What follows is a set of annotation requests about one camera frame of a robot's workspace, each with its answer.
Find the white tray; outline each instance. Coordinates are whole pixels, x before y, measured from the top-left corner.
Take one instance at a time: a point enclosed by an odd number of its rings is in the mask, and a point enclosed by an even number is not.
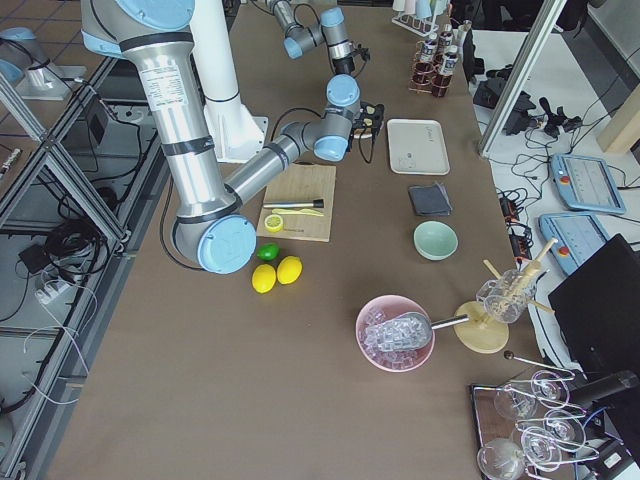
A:
[[[435,120],[392,119],[387,122],[389,163],[396,173],[446,175],[449,159],[442,127]]]

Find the wooden block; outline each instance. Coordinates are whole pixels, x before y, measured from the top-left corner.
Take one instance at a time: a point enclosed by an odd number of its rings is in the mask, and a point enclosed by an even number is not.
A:
[[[335,166],[291,165],[286,172],[267,186],[263,203],[311,201],[322,198],[324,199],[324,208],[316,210],[323,212],[324,216],[283,215],[284,228],[279,232],[271,233],[265,229],[264,219],[272,212],[263,208],[257,225],[258,236],[328,242],[331,234],[335,185]]]
[[[640,138],[640,86],[598,135],[598,144],[605,153],[624,153]]]

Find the blue tablet device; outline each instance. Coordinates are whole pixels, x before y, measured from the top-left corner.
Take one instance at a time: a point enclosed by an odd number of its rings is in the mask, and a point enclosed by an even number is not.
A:
[[[558,239],[551,253],[567,275],[609,240],[609,234],[591,212],[544,214],[538,218],[538,224],[545,240]]]
[[[556,154],[551,157],[551,171],[569,208],[616,215],[627,211],[609,166],[601,158]]]

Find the bowl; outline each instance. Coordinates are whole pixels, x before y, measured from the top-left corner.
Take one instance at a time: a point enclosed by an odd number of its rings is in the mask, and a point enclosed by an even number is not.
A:
[[[365,330],[367,327],[391,320],[407,312],[419,312],[429,319],[427,312],[425,312],[420,305],[413,300],[399,295],[383,295],[374,298],[362,307],[362,310],[360,310],[358,314],[358,318],[356,319],[356,341],[358,342],[360,351],[367,360],[381,370],[387,372],[408,372],[415,370],[427,361],[433,351],[433,345],[436,340],[435,332],[433,332],[431,336],[431,341],[424,347],[410,351],[414,352],[414,354],[408,352],[406,355],[398,355],[396,360],[401,360],[395,362],[390,361],[389,356],[385,356],[383,352],[365,345]]]
[[[413,244],[424,258],[444,260],[458,248],[458,237],[449,225],[429,221],[416,227]]]

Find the pink bowl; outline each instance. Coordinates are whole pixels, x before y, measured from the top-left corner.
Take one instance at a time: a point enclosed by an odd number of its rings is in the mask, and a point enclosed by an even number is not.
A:
[[[362,354],[367,360],[373,363],[376,367],[386,370],[387,372],[408,372],[410,370],[415,370],[427,361],[433,351],[433,345],[436,341],[435,332],[433,332],[431,341],[427,345],[415,350],[416,357],[413,359],[411,365],[407,365],[405,363],[404,365],[394,368],[391,363],[384,358],[384,355],[381,354],[381,352],[377,352],[375,356],[373,356],[373,353],[375,352],[372,353],[371,350],[367,351],[367,346],[364,344],[364,339],[366,338],[365,329],[367,327],[391,320],[392,318],[407,312],[419,312],[429,318],[427,312],[425,312],[420,305],[413,300],[409,300],[408,298],[401,297],[399,295],[383,295],[381,297],[374,298],[362,307],[362,310],[360,310],[360,313],[358,314],[358,318],[356,320],[356,341],[358,342],[360,351],[362,351]]]

